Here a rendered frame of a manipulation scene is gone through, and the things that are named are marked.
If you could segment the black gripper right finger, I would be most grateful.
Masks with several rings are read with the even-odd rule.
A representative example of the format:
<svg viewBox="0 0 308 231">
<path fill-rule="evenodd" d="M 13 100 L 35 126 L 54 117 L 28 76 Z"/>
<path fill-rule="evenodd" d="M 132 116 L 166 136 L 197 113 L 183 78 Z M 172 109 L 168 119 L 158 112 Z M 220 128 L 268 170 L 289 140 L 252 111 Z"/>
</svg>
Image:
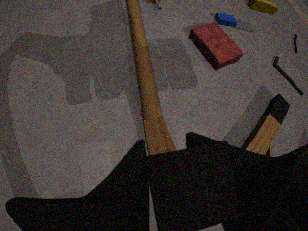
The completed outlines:
<svg viewBox="0 0 308 231">
<path fill-rule="evenodd" d="M 186 149 L 217 142 L 186 132 Z M 239 215 L 223 224 L 224 231 L 265 231 L 297 177 L 308 170 L 308 143 L 280 157 L 267 157 L 231 146 Z"/>
</svg>

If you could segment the red rectangular block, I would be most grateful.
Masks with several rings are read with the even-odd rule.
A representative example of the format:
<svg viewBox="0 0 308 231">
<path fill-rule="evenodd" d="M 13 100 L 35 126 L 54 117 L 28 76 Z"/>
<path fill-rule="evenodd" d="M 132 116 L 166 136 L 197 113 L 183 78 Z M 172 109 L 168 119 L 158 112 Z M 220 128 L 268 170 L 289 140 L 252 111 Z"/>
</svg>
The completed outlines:
<svg viewBox="0 0 308 231">
<path fill-rule="evenodd" d="M 224 34 L 216 22 L 192 27 L 189 31 L 189 39 L 214 70 L 234 64 L 243 56 L 243 51 L 230 36 Z"/>
</svg>

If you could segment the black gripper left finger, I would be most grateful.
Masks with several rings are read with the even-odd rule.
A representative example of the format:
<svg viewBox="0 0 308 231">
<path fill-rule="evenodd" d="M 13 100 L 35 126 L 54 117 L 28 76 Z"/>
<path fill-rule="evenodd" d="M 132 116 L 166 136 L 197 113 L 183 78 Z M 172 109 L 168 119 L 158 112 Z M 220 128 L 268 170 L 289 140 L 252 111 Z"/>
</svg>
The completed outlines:
<svg viewBox="0 0 308 231">
<path fill-rule="evenodd" d="M 5 203 L 22 231 L 150 231 L 145 142 L 135 145 L 89 195 L 16 197 Z"/>
</svg>

